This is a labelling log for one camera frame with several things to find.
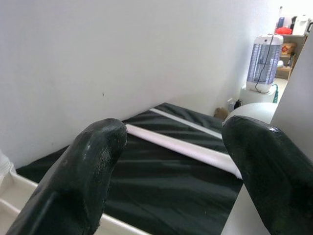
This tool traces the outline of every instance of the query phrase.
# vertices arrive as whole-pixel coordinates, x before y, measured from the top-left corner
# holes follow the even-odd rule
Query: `red object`
[[[281,28],[276,29],[275,33],[280,34],[280,35],[292,34],[292,29],[281,27]]]

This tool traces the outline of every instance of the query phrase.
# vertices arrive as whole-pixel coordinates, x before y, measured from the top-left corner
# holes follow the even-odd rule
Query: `white rod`
[[[164,111],[161,111],[161,110],[158,110],[158,109],[154,109],[153,108],[153,109],[150,109],[150,111],[154,112],[156,114],[160,114],[160,115],[162,115],[164,117],[170,118],[172,120],[178,121],[180,123],[183,123],[183,124],[185,124],[187,126],[193,127],[193,128],[195,128],[195,129],[197,129],[199,131],[205,132],[205,133],[207,133],[209,135],[212,135],[212,136],[215,136],[215,137],[217,137],[219,139],[222,139],[222,135],[220,133],[218,133],[216,131],[212,131],[210,129],[207,129],[207,128],[203,127],[203,126],[197,125],[197,124],[195,124],[193,122],[187,121],[185,119],[182,119],[180,117],[174,116],[172,114],[168,114],[168,113],[166,113]]]
[[[187,143],[185,141],[180,141],[130,124],[126,124],[126,127],[128,133],[131,135],[173,150],[200,162],[225,170],[234,174],[237,178],[242,179],[239,169],[227,154]]]

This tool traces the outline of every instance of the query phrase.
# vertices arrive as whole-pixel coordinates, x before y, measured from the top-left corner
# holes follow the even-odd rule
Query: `brown object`
[[[296,43],[284,43],[282,46],[282,54],[291,54],[292,52],[294,52],[294,48],[296,46]]]
[[[229,111],[225,108],[217,108],[214,112],[214,117],[225,120],[228,116]]]

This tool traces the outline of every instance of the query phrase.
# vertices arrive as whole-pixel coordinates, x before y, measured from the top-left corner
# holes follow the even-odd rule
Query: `power cord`
[[[271,40],[270,40],[269,47],[268,47],[268,53],[267,53],[266,59],[265,59],[265,63],[264,63],[264,65],[263,65],[263,68],[261,69],[261,72],[260,72],[258,81],[257,81],[257,83],[255,84],[255,87],[254,87],[254,88],[256,89],[256,91],[259,92],[259,93],[261,93],[261,91],[259,91],[256,87],[257,87],[257,85],[258,85],[259,82],[260,82],[262,72],[263,72],[263,70],[264,70],[264,68],[265,68],[265,66],[266,66],[266,63],[267,63],[267,60],[268,60],[268,55],[269,55],[270,46],[272,45],[273,39],[274,39],[274,35],[272,35],[272,38],[271,38]]]

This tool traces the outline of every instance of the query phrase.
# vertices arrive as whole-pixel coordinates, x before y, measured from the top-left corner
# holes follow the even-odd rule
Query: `floor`
[[[288,81],[286,79],[283,79],[283,78],[275,78],[274,79],[274,84],[278,85],[278,103],[282,97],[282,94],[285,91],[287,83],[288,83]]]

